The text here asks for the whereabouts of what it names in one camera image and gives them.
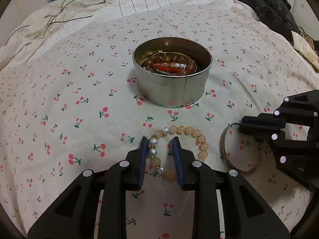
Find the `silver metal bangle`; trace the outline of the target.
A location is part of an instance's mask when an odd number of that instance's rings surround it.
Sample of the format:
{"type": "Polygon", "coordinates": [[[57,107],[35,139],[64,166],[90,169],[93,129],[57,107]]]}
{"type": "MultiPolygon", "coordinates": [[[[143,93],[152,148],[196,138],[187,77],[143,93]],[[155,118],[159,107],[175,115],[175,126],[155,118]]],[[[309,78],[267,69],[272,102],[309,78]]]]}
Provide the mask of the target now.
{"type": "Polygon", "coordinates": [[[239,131],[240,123],[228,125],[220,137],[220,158],[240,173],[253,173],[260,162],[260,144],[252,136],[239,131]]]}

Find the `round silver metal tin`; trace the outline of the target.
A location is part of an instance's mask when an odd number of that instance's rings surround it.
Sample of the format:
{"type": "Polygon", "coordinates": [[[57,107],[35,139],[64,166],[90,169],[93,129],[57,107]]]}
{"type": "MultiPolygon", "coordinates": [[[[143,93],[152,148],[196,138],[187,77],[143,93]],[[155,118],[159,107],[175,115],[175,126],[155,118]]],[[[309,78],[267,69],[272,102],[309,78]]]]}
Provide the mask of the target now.
{"type": "Polygon", "coordinates": [[[140,93],[156,105],[171,108],[200,99],[213,63],[203,46],[178,37],[146,41],[132,56],[140,93]]]}

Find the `cherry print bed sheet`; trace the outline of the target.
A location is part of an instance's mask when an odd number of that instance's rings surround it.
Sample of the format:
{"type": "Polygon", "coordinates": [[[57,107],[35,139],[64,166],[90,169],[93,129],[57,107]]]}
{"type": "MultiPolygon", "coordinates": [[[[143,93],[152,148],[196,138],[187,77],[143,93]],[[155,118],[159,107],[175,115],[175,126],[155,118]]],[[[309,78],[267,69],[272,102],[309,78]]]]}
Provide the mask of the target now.
{"type": "Polygon", "coordinates": [[[227,171],[219,139],[228,124],[317,88],[313,68],[239,5],[184,5],[86,27],[1,71],[1,204],[26,235],[82,171],[109,168],[163,127],[199,129],[204,162],[227,171]],[[181,109],[156,106],[137,88],[133,51],[162,36],[198,42],[213,57],[202,98],[181,109]]]}

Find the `black garment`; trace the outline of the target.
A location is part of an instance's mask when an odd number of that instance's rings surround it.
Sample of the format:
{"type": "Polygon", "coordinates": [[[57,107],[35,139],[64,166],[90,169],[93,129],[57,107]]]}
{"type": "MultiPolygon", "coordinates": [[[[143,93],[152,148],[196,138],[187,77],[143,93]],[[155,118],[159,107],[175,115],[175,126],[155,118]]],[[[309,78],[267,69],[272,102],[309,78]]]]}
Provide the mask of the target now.
{"type": "Polygon", "coordinates": [[[260,21],[293,44],[292,33],[300,34],[287,0],[238,0],[251,7],[260,21]]]}

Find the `white striped duvet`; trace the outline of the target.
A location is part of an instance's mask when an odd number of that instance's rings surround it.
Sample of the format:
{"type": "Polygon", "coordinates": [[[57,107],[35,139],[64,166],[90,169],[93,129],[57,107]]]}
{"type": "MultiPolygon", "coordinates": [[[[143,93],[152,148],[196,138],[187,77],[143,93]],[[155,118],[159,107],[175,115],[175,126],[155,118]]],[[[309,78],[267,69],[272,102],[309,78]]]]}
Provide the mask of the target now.
{"type": "Polygon", "coordinates": [[[57,0],[27,14],[23,21],[6,11],[1,17],[1,68],[32,61],[84,27],[179,5],[248,9],[238,0],[57,0]]]}

